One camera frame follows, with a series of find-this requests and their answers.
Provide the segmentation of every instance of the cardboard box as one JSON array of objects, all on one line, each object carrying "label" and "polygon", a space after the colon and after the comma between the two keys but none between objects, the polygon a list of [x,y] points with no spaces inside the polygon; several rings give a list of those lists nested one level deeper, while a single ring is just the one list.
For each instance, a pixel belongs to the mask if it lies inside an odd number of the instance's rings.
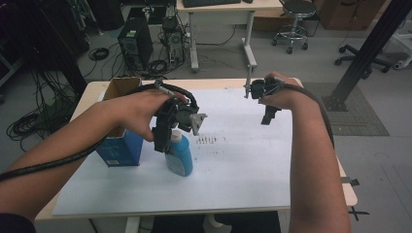
[{"label": "cardboard box", "polygon": [[319,18],[327,30],[366,30],[384,3],[385,0],[329,0],[323,3]]},{"label": "cardboard box", "polygon": [[[139,78],[114,78],[110,81],[103,100],[123,96],[139,85]],[[142,145],[142,137],[117,127],[108,134],[96,151],[109,167],[138,166]]]},{"label": "cardboard box", "polygon": [[293,17],[282,16],[283,13],[282,8],[256,11],[252,30],[277,32],[283,25],[293,24]]}]

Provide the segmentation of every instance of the computer tower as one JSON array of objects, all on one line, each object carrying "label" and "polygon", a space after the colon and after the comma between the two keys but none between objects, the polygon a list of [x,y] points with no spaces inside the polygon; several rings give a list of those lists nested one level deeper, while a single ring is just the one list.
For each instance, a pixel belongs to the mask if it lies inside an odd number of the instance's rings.
[{"label": "computer tower", "polygon": [[164,32],[164,41],[167,44],[170,63],[180,63],[185,59],[183,33],[180,26],[172,31]]},{"label": "computer tower", "polygon": [[100,29],[109,31],[124,25],[119,0],[87,0]]},{"label": "computer tower", "polygon": [[118,40],[128,70],[146,70],[154,50],[146,19],[138,17],[128,20]]}]

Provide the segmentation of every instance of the white paper sheet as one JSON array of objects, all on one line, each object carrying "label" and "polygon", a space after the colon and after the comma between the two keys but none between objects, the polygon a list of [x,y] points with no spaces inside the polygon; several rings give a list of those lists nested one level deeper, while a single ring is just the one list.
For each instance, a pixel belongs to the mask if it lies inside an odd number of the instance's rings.
[{"label": "white paper sheet", "polygon": [[166,167],[164,154],[144,143],[140,166],[107,167],[91,154],[63,187],[57,216],[116,216],[282,209],[290,205],[292,115],[260,125],[264,106],[244,89],[194,90],[204,120],[189,138],[193,171]]}]

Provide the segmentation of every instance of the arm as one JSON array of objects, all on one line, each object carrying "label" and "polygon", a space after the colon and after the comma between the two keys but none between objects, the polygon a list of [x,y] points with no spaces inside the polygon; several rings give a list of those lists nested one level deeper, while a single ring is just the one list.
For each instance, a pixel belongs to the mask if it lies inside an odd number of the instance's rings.
[{"label": "arm", "polygon": [[[279,73],[268,75],[274,76],[297,84]],[[290,232],[350,232],[338,162],[318,104],[286,89],[260,103],[292,111]]]},{"label": "arm", "polygon": [[[67,157],[93,145],[111,129],[123,126],[152,141],[149,123],[169,97],[145,91],[94,104],[72,122],[18,159],[8,170]],[[0,183],[0,213],[34,220],[84,160]]]}]

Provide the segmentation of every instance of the gray carpet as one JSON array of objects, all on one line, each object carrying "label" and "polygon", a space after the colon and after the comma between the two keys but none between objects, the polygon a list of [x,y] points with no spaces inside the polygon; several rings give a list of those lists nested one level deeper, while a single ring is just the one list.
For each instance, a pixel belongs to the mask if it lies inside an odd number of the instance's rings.
[{"label": "gray carpet", "polygon": [[[304,83],[303,85],[322,102],[322,96],[329,96],[337,83]],[[345,104],[348,112],[327,112],[333,135],[390,136],[357,86]]]}]

